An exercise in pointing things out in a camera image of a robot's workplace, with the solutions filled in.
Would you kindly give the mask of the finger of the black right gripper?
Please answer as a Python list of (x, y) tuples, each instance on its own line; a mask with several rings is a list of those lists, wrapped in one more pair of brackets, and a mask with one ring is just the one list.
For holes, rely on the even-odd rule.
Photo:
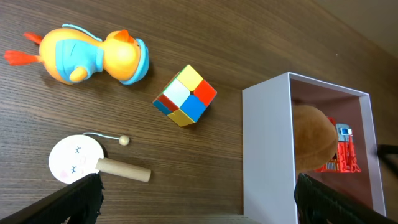
[(377, 145), (377, 156), (387, 166), (387, 168), (393, 173), (398, 174), (397, 164), (395, 164), (388, 155), (397, 155), (397, 146), (378, 144)]

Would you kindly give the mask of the brown plush toy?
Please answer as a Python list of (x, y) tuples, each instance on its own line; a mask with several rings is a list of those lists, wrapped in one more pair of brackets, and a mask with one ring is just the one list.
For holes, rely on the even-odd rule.
[(314, 106), (294, 105), (292, 112), (295, 169), (297, 172), (319, 169), (337, 151), (336, 129), (326, 115)]

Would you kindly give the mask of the red toy truck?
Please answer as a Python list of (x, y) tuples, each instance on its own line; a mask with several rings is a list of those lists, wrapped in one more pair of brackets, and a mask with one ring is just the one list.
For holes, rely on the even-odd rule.
[(353, 130), (347, 124), (336, 123), (332, 117), (328, 117), (328, 119), (334, 125), (338, 134), (338, 148), (335, 155), (315, 172), (361, 172), (361, 168), (357, 164)]

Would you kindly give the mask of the yellow duck toy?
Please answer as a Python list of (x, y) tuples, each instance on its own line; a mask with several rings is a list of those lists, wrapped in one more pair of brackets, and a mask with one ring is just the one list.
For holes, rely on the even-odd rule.
[(54, 79), (65, 84), (80, 83), (106, 71), (123, 85), (132, 85), (149, 69), (149, 49), (127, 30), (114, 31), (102, 40), (82, 27), (63, 24), (44, 37), (32, 32), (24, 37), (39, 46), (39, 54), (7, 50), (4, 58), (8, 64), (42, 63)]

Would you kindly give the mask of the white cardboard box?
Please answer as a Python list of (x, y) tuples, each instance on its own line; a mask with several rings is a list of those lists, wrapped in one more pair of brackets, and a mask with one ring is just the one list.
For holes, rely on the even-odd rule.
[(243, 209), (259, 223), (297, 223), (292, 104), (312, 105), (351, 126), (361, 172), (313, 173), (329, 187), (385, 214), (369, 94), (287, 72), (243, 90)]

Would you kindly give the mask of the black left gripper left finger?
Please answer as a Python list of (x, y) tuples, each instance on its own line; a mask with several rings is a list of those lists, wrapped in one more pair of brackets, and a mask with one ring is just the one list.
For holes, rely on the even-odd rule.
[(1, 219), (1, 224), (94, 224), (101, 215), (103, 190), (101, 176), (89, 174)]

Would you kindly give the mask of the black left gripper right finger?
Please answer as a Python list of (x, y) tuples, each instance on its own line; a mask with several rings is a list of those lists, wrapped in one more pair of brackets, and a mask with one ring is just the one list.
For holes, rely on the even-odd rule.
[(307, 174), (298, 175), (294, 198), (300, 223), (397, 224)]

